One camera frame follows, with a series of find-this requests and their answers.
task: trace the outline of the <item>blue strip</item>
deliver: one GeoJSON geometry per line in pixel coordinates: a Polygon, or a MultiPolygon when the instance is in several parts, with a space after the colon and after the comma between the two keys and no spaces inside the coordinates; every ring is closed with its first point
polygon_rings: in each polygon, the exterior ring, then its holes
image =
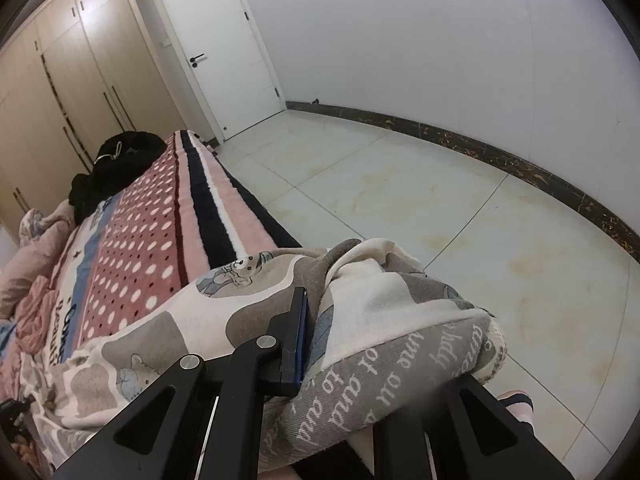
{"type": "Polygon", "coordinates": [[[102,216],[98,222],[98,227],[93,235],[89,238],[89,241],[84,246],[84,258],[80,265],[78,265],[78,275],[76,276],[76,284],[74,285],[74,291],[71,295],[71,308],[66,313],[64,323],[62,325],[62,336],[60,338],[60,354],[58,355],[58,362],[63,363],[71,357],[73,353],[74,341],[76,339],[76,332],[78,331],[78,322],[82,316],[82,300],[86,293],[87,283],[89,275],[91,273],[91,267],[94,263],[96,254],[98,253],[98,244],[102,238],[102,232],[107,227],[115,205],[120,199],[120,193],[105,200],[102,204],[102,216]]]}
{"type": "Polygon", "coordinates": [[[296,377],[295,381],[298,386],[302,384],[302,353],[303,346],[305,344],[305,328],[306,328],[306,313],[308,311],[306,291],[302,299],[302,310],[300,312],[300,323],[298,325],[298,338],[296,340],[296,377]]]}
{"type": "Polygon", "coordinates": [[[309,357],[306,359],[305,374],[313,366],[313,364],[321,358],[326,352],[326,342],[329,339],[331,325],[334,322],[334,306],[330,306],[325,310],[314,327],[314,336],[311,339],[309,347],[309,357]]]}
{"type": "Polygon", "coordinates": [[[15,321],[0,321],[0,360],[6,358],[14,330],[15,321]]]}

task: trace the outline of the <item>pink polka dot blanket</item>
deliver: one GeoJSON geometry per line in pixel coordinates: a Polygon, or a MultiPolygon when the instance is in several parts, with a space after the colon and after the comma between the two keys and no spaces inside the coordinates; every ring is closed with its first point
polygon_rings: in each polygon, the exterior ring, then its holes
{"type": "Polygon", "coordinates": [[[52,277],[45,367],[151,314],[209,269],[299,246],[193,132],[175,132],[167,144],[70,238],[52,277]]]}

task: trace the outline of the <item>floor tile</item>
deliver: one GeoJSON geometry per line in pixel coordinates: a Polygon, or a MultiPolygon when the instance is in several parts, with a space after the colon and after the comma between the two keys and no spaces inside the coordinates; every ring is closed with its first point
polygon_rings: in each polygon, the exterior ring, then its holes
{"type": "Polygon", "coordinates": [[[253,154],[255,160],[294,186],[357,152],[389,132],[352,121],[311,117],[296,130],[253,154]]]}
{"type": "Polygon", "coordinates": [[[226,167],[228,164],[234,164],[246,157],[245,152],[234,148],[228,141],[215,148],[218,154],[218,160],[226,167]]]}
{"type": "Polygon", "coordinates": [[[473,158],[392,132],[300,189],[364,237],[389,238],[428,264],[503,177],[473,158]]]}
{"type": "Polygon", "coordinates": [[[330,248],[348,238],[360,238],[297,189],[292,189],[266,207],[303,247],[330,248]]]}
{"type": "Polygon", "coordinates": [[[611,458],[611,453],[584,428],[562,463],[575,480],[593,480],[611,458]]]}
{"type": "Polygon", "coordinates": [[[620,332],[628,261],[589,221],[508,176],[427,273],[492,311],[510,355],[585,422],[620,332]]]}
{"type": "Polygon", "coordinates": [[[276,200],[292,189],[289,182],[255,162],[251,156],[222,164],[263,204],[276,200]]]}
{"type": "Polygon", "coordinates": [[[498,374],[485,385],[494,396],[522,390],[533,401],[536,437],[558,460],[562,460],[582,429],[582,424],[539,382],[507,357],[498,374]]]}
{"type": "Polygon", "coordinates": [[[609,375],[587,427],[615,452],[640,410],[640,264],[631,260],[622,332],[609,375]]]}
{"type": "Polygon", "coordinates": [[[243,153],[256,152],[273,140],[289,135],[291,133],[292,122],[294,121],[293,117],[294,114],[292,114],[292,112],[280,112],[252,126],[248,130],[231,137],[222,145],[231,146],[243,153]]]}

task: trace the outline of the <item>white door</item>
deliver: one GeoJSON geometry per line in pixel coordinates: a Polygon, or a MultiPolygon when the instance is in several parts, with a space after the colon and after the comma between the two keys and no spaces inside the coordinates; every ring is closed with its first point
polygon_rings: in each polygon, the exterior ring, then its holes
{"type": "Polygon", "coordinates": [[[162,3],[225,139],[284,109],[240,0],[162,3]]]}

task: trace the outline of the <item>wardrobe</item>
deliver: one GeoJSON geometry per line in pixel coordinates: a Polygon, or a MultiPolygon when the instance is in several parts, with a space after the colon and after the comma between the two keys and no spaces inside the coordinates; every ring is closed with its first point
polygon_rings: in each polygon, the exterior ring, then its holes
{"type": "Polygon", "coordinates": [[[0,50],[0,219],[52,212],[111,136],[184,128],[135,0],[46,0],[0,50]]]}

